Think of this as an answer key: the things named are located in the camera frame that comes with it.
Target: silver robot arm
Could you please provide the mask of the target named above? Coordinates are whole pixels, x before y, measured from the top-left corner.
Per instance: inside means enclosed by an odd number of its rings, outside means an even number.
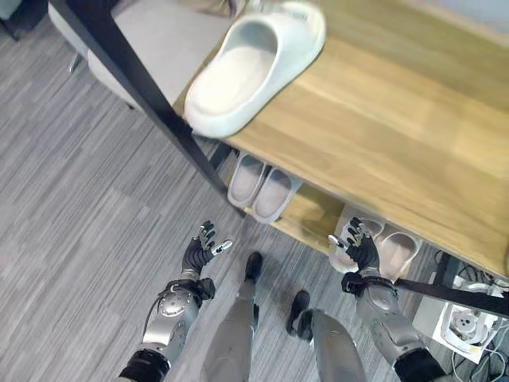
[[[375,346],[403,382],[439,380],[445,373],[398,305],[392,283],[379,272],[379,253],[369,231],[354,218],[348,229],[352,238],[329,239],[357,262],[359,272],[344,276],[343,290],[353,293],[357,314],[370,330]]]
[[[205,222],[192,238],[182,259],[180,278],[169,282],[153,302],[142,343],[116,382],[160,382],[177,361],[202,302],[214,298],[216,292],[211,279],[200,279],[201,269],[232,246],[230,240],[215,246],[213,227],[210,221]],[[148,323],[154,308],[154,318]]]

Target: gray carpet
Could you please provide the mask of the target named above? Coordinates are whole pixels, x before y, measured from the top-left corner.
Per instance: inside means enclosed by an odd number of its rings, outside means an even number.
[[[303,287],[315,307],[350,330],[370,380],[397,380],[325,256],[238,217],[154,124],[86,65],[69,75],[71,58],[48,18],[18,44],[0,36],[0,380],[118,375],[150,303],[178,276],[183,249],[206,219],[235,246],[205,269],[217,296],[204,304],[168,380],[196,380],[253,250],[266,263],[252,381],[318,380],[312,349],[283,330]],[[412,279],[429,277],[432,254],[427,247],[419,255]],[[418,301],[402,294],[410,317]],[[451,353],[434,344],[431,350],[449,371]]]

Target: silver leg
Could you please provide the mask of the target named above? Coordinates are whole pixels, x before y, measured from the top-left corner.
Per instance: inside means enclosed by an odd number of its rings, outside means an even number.
[[[79,53],[75,53],[69,65],[69,73],[73,74],[81,61],[83,61],[83,57]]]
[[[367,382],[355,342],[337,320],[312,310],[311,332],[321,382]]]
[[[247,382],[255,334],[255,285],[247,280],[218,328],[201,370],[202,382]]]

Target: wooden shelf top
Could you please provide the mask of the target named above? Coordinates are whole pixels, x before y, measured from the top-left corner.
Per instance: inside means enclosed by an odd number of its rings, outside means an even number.
[[[507,48],[394,1],[321,6],[322,54],[227,142],[507,275]]]

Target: gray chair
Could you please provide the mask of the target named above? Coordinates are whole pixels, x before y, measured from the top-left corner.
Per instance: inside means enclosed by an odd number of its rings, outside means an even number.
[[[49,3],[48,15],[55,27],[62,33],[62,36],[68,41],[69,44],[76,51],[75,56],[72,58],[72,62],[69,65],[69,72],[74,72],[80,62],[87,58],[88,47],[81,40],[80,36],[71,28],[71,26],[64,20],[64,18],[58,13],[58,11]]]
[[[6,21],[16,12],[21,2],[22,0],[0,0],[0,25],[14,40],[17,40],[17,36]]]
[[[51,4],[49,16],[85,57],[94,76],[129,105],[138,107]],[[113,17],[170,103],[177,99],[234,20],[190,10],[178,0],[121,0]]]

